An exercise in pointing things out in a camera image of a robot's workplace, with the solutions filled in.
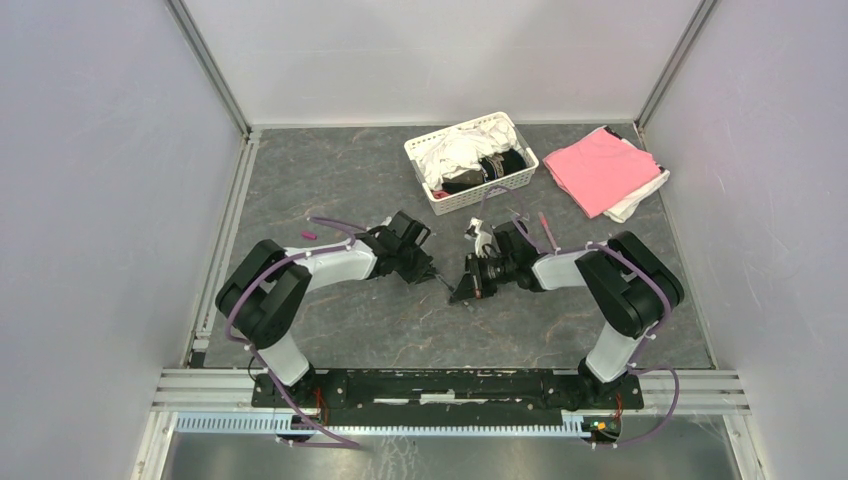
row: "stack of folded towels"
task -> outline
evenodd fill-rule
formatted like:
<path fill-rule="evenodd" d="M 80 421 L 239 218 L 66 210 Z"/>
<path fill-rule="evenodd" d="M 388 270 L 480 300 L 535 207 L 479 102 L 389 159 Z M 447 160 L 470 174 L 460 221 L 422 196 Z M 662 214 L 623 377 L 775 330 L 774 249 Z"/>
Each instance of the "stack of folded towels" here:
<path fill-rule="evenodd" d="M 601 127 L 574 145 L 553 152 L 545 166 L 557 184 L 586 212 L 618 223 L 668 180 L 669 171 L 654 157 Z"/>

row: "wall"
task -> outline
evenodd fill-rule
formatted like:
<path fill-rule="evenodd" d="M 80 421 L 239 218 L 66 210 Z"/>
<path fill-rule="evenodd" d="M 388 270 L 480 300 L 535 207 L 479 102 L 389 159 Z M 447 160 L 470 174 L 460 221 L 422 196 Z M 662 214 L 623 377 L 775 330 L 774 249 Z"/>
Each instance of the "wall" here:
<path fill-rule="evenodd" d="M 126 478 L 239 136 L 164 2 L 0 10 L 0 478 Z"/>
<path fill-rule="evenodd" d="M 633 119 L 697 0 L 187 0 L 255 124 Z"/>
<path fill-rule="evenodd" d="M 842 478 L 848 3 L 720 3 L 648 124 L 717 355 L 774 479 Z"/>

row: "gray floor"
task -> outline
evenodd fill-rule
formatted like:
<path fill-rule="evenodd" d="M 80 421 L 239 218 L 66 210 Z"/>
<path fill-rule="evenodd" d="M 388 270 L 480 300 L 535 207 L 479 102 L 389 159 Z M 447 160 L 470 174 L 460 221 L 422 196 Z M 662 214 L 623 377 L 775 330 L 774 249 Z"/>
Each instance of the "gray floor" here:
<path fill-rule="evenodd" d="M 570 145 L 597 125 L 522 125 L 519 130 L 541 160 Z M 632 125 L 614 130 L 638 143 Z M 424 249 L 452 282 L 462 275 L 463 238 L 476 207 L 437 217 L 427 203 L 403 150 L 403 143 L 436 127 L 326 128 L 268 130 L 262 134 L 244 204 L 230 271 L 265 238 L 284 246 L 308 247 L 343 236 L 306 221 L 323 215 L 373 226 L 402 209 L 433 230 Z M 679 253 L 662 200 L 642 202 L 624 225 L 593 220 L 559 190 L 541 166 L 518 190 L 535 216 L 543 211 L 560 246 L 604 240 L 631 230 L 681 277 Z M 485 220 L 509 221 L 515 201 L 501 195 L 487 201 Z M 319 235 L 309 242 L 302 230 Z M 544 238 L 538 222 L 531 233 Z M 472 308 L 448 306 L 448 291 L 437 281 L 408 286 L 393 275 L 367 282 L 332 285 L 311 293 L 301 306 L 293 334 L 316 367 L 565 367 L 574 368 L 591 349 L 604 324 L 586 289 L 542 294 L 511 285 Z M 215 322 L 205 366 L 244 367 L 249 357 L 226 341 L 223 318 Z M 711 366 L 695 308 L 689 298 L 645 352 L 644 365 L 682 368 Z"/>
<path fill-rule="evenodd" d="M 627 418 L 624 438 L 656 423 Z M 174 434 L 162 478 L 627 479 L 740 478 L 721 417 L 674 417 L 650 441 L 592 452 L 573 438 L 361 436 L 360 451 L 289 448 L 262 435 Z"/>

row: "white panel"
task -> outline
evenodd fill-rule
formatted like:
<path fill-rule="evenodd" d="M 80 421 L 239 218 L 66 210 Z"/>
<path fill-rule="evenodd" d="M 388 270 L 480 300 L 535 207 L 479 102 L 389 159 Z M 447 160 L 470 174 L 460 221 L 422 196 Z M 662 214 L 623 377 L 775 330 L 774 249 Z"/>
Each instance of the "white panel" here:
<path fill-rule="evenodd" d="M 843 0 L 721 2 L 647 131 L 773 479 L 845 477 L 845 18 Z"/>
<path fill-rule="evenodd" d="M 127 478 L 239 136 L 165 2 L 0 10 L 0 478 Z"/>
<path fill-rule="evenodd" d="M 255 124 L 632 119 L 697 0 L 188 0 Z"/>

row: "pink towel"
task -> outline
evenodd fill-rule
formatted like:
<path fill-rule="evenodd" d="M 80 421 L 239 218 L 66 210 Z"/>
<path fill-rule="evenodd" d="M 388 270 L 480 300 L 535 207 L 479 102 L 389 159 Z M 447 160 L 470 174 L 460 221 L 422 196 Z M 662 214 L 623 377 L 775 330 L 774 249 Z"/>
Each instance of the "pink towel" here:
<path fill-rule="evenodd" d="M 595 218 L 660 174 L 654 157 L 604 129 L 553 152 L 545 166 L 589 218 Z"/>

